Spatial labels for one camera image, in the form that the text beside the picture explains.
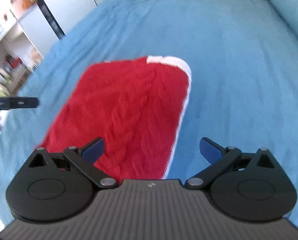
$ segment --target ribbed surface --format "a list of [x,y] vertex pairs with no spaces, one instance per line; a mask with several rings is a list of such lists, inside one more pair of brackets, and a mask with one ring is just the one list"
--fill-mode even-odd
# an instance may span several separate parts
[[287,220],[247,224],[221,214],[201,191],[177,180],[125,180],[98,193],[81,214],[49,225],[16,220],[0,233],[3,240],[190,240],[298,239]]

